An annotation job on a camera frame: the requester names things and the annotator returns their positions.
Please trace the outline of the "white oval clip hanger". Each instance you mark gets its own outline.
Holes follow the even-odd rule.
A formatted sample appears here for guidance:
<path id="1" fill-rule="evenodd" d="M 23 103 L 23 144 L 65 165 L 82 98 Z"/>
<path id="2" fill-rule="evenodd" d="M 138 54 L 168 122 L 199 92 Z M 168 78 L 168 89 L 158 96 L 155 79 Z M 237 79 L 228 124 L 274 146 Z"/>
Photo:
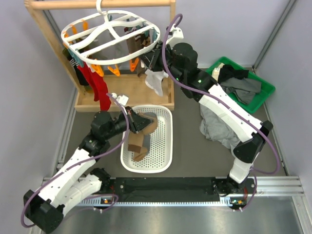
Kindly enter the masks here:
<path id="1" fill-rule="evenodd" d="M 108 66 L 124 63 L 150 52 L 159 42 L 160 29 L 155 24 L 129 11 L 103 11 L 101 3 L 102 1 L 97 0 L 96 13 L 68 24 L 60 35 L 63 45 L 80 66 L 85 64 Z M 102 18 L 103 21 L 95 27 L 83 29 L 81 32 L 75 31 L 77 25 L 85 26 L 88 20 L 95 18 Z M 151 36 L 150 44 L 144 45 L 135 52 L 113 59 L 92 58 L 96 53 L 126 42 L 128 39 L 136 39 L 147 32 Z"/>

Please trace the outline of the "tan ribbed sock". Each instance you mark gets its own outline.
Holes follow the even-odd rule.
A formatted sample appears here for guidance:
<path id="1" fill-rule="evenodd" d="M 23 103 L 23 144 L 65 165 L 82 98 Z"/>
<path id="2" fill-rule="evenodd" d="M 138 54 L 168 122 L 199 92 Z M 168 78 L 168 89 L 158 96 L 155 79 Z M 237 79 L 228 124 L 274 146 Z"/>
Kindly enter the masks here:
<path id="1" fill-rule="evenodd" d="M 149 123 L 148 126 L 142 130 L 143 134 L 146 136 L 146 135 L 153 133 L 157 129 L 157 126 L 158 126 L 158 118 L 156 114 L 155 113 L 138 113 L 138 114 L 141 117 L 144 117 L 145 119 L 148 119 L 151 121 L 151 123 Z"/>

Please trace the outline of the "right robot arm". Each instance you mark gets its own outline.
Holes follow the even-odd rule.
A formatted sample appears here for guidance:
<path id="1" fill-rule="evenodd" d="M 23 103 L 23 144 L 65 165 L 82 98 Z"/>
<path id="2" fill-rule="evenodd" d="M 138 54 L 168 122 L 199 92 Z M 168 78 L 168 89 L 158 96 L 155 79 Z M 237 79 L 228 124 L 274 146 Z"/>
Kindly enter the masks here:
<path id="1" fill-rule="evenodd" d="M 234 131 L 239 143 L 233 149 L 234 163 L 227 185 L 233 193 L 243 190 L 255 158 L 268 142 L 273 124 L 249 115 L 211 75 L 199 69 L 198 53 L 191 45 L 181 42 L 170 46 L 159 41 L 139 57 L 150 71 L 167 73 L 185 96 L 210 109 Z"/>

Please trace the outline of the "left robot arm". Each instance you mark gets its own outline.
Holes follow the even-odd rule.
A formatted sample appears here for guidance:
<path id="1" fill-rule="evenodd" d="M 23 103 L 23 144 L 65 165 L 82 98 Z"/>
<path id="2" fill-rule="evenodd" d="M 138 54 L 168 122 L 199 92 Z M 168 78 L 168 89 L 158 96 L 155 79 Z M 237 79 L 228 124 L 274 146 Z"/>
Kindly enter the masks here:
<path id="1" fill-rule="evenodd" d="M 52 233 L 82 200 L 109 191 L 111 182 L 102 170 L 94 170 L 82 182 L 78 180 L 101 156 L 112 152 L 109 140 L 119 134 L 149 134 L 157 128 L 157 122 L 155 114 L 137 114 L 131 107 L 124 108 L 118 118 L 106 111 L 96 113 L 90 132 L 67 163 L 36 191 L 24 195 L 22 218 L 28 218 L 46 234 Z"/>

